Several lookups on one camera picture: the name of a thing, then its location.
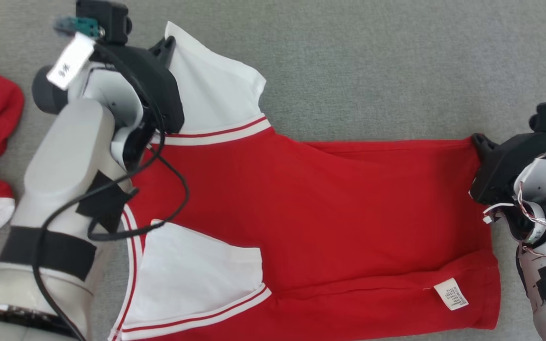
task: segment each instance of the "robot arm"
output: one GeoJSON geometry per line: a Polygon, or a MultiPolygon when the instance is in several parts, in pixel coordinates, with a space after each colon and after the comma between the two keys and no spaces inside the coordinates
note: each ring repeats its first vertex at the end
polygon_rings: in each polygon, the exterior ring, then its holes
{"type": "Polygon", "coordinates": [[[470,194],[492,205],[485,221],[505,216],[518,242],[516,262],[537,332],[546,341],[546,103],[530,121],[532,134],[498,145],[476,134],[482,166],[470,194]]]}
{"type": "Polygon", "coordinates": [[[89,339],[93,293],[109,253],[106,242],[89,234],[123,237],[116,231],[134,193],[130,175],[141,168],[156,128],[176,133],[184,122],[167,69],[173,37],[150,50],[126,47],[130,21],[124,6],[79,1],[77,15],[96,18],[108,34],[68,90],[46,80],[50,67],[34,80],[35,103],[58,117],[28,166],[25,193],[0,254],[0,340],[89,339]]]}

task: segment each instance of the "white sleeve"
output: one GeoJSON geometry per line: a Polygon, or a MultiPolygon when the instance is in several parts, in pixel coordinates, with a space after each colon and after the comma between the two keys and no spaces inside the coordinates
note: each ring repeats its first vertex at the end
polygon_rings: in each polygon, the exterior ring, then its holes
{"type": "Polygon", "coordinates": [[[176,78],[184,126],[180,134],[211,134],[264,117],[258,100],[266,80],[239,61],[215,54],[168,22],[165,37],[176,38],[170,71],[176,78]]]}

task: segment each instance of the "clothing label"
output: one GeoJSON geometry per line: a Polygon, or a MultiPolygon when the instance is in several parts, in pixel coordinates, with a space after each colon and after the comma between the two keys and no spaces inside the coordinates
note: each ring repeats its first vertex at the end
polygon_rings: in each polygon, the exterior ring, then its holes
{"type": "Polygon", "coordinates": [[[88,36],[79,32],[75,33],[73,40],[64,48],[58,61],[48,72],[47,79],[60,89],[67,90],[70,82],[94,52],[95,43],[88,36]]]}
{"type": "Polygon", "coordinates": [[[454,278],[439,283],[438,285],[435,285],[434,288],[450,310],[457,310],[458,308],[469,305],[469,302],[464,298],[459,289],[459,285],[454,278]]]}

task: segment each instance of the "gray carpet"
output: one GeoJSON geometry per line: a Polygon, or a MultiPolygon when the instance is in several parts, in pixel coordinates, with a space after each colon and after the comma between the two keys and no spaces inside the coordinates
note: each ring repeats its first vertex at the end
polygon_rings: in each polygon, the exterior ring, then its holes
{"type": "MultiPolygon", "coordinates": [[[[130,43],[147,47],[171,20],[268,80],[261,108],[297,140],[465,138],[503,142],[528,131],[546,101],[546,0],[127,0],[130,43]]],[[[34,73],[65,45],[50,25],[73,0],[0,0],[0,74],[22,87],[21,123],[0,158],[18,196],[53,116],[30,99],[34,73]]],[[[7,231],[0,231],[0,247],[7,231]]],[[[410,341],[539,340],[515,272],[515,242],[494,226],[502,309],[494,331],[458,330],[410,341]]],[[[94,339],[115,321],[127,278],[117,244],[93,307],[94,339]]]]}

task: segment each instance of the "red and white jersey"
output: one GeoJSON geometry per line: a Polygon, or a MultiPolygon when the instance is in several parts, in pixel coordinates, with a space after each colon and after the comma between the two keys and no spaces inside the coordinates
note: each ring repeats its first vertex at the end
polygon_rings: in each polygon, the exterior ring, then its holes
{"type": "MultiPolygon", "coordinates": [[[[172,23],[165,35],[177,41],[171,71],[186,123],[165,138],[163,157],[191,198],[173,223],[128,240],[130,279],[109,340],[494,328],[498,264],[468,196],[479,167],[469,140],[295,142],[258,108],[256,70],[172,23]]],[[[164,218],[184,197],[160,162],[133,182],[141,190],[126,229],[164,218]]]]}

